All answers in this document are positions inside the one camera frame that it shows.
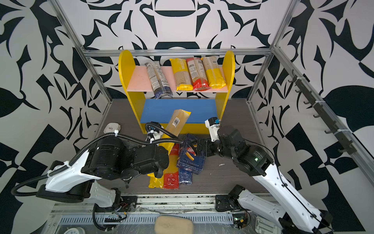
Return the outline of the blue Barilla pasta box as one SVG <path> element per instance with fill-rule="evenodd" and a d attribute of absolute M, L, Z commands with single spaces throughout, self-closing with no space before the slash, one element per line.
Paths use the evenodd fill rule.
<path fill-rule="evenodd" d="M 199 175 L 205 163 L 206 156 L 198 153 L 198 137 L 186 134 L 183 143 L 179 147 L 177 168 Z"/>

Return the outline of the yellow pasta bag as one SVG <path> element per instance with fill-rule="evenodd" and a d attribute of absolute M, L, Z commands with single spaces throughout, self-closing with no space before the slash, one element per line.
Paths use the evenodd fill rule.
<path fill-rule="evenodd" d="M 162 176 L 161 178 L 156 178 L 154 173 L 147 174 L 147 176 L 150 178 L 150 182 L 148 185 L 149 188 L 151 189 L 154 189 L 154 188 L 163 189 L 164 188 L 164 176 Z"/>
<path fill-rule="evenodd" d="M 182 109 L 179 109 L 179 110 L 175 110 L 173 112 L 173 115 L 172 115 L 172 118 L 170 119 L 167 127 L 166 127 L 166 130 L 172 134 L 174 134 L 175 136 L 178 136 L 184 125 L 187 123 L 187 120 L 189 119 L 191 115 L 191 112 L 188 112 L 188 111 L 185 111 L 185 110 L 182 110 Z M 171 136 L 167 136 L 166 134 L 163 134 L 163 136 L 161 137 L 161 139 L 169 139 L 169 138 L 172 138 Z M 162 146 L 164 147 L 167 151 L 168 151 L 168 155 L 170 154 L 173 146 L 174 146 L 175 143 L 170 143 L 170 142 L 167 142 L 167 143 L 160 143 L 159 146 Z"/>

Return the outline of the blue Barilla spaghetti bag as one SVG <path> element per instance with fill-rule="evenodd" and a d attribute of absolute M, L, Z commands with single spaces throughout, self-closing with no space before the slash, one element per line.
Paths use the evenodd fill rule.
<path fill-rule="evenodd" d="M 186 185 L 192 184 L 192 172 L 186 171 L 180 168 L 178 173 L 179 173 L 178 174 L 179 184 L 186 184 Z"/>

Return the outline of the red end spaghetti bag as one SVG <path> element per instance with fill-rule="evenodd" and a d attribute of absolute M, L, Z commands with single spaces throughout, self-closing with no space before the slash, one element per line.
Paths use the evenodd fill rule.
<path fill-rule="evenodd" d="M 210 89 L 202 60 L 193 57 L 186 59 L 186 62 L 192 79 L 193 89 L 195 91 L 206 91 Z"/>

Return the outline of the yellow noodle bag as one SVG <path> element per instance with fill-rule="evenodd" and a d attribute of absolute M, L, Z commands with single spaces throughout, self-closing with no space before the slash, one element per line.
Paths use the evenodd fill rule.
<path fill-rule="evenodd" d="M 169 61 L 176 82 L 176 91 L 192 91 L 193 85 L 186 60 L 171 58 Z"/>

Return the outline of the clear navy spaghetti bag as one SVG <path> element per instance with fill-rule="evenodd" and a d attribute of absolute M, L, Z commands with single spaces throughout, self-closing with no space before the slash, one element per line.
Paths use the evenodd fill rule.
<path fill-rule="evenodd" d="M 155 98 L 172 98 L 172 90 L 161 68 L 160 63 L 158 61 L 151 61 L 145 63 L 145 65 L 147 68 L 147 74 L 149 76 Z"/>

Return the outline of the yellow end spaghetti bag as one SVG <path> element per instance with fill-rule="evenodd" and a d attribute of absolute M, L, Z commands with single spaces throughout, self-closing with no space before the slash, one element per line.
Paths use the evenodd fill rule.
<path fill-rule="evenodd" d="M 202 57 L 202 63 L 206 72 L 208 84 L 211 88 L 222 89 L 227 85 L 216 56 Z"/>

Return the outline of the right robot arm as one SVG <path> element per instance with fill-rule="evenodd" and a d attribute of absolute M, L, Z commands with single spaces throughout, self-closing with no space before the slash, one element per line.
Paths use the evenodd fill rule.
<path fill-rule="evenodd" d="M 277 203 L 268 202 L 236 185 L 229 193 L 244 210 L 253 211 L 280 228 L 283 234 L 320 234 L 332 229 L 332 215 L 309 203 L 282 175 L 273 157 L 259 144 L 248 144 L 232 126 L 208 125 L 210 137 L 198 143 L 208 157 L 220 156 L 266 188 Z"/>

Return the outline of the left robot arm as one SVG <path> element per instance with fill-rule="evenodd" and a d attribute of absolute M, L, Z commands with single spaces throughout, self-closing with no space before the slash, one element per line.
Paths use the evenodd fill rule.
<path fill-rule="evenodd" d="M 117 189 L 108 190 L 97 181 L 120 179 L 128 186 L 139 175 L 154 174 L 161 178 L 168 167 L 168 150 L 163 143 L 176 143 L 177 138 L 139 140 L 117 131 L 103 134 L 84 146 L 70 161 L 58 164 L 45 175 L 16 185 L 15 197 L 36 196 L 64 203 L 93 199 L 109 208 L 120 197 Z"/>

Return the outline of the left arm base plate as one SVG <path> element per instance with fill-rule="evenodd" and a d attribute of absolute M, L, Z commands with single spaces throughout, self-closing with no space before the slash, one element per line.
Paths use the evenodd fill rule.
<path fill-rule="evenodd" d="M 137 196 L 122 196 L 119 203 L 115 205 L 117 212 L 130 212 L 137 207 Z"/>

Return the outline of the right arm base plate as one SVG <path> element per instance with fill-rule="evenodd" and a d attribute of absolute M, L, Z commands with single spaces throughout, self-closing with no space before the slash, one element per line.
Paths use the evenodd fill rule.
<path fill-rule="evenodd" d="M 233 211 L 237 209 L 236 200 L 230 195 L 215 196 L 215 210 L 217 212 Z"/>

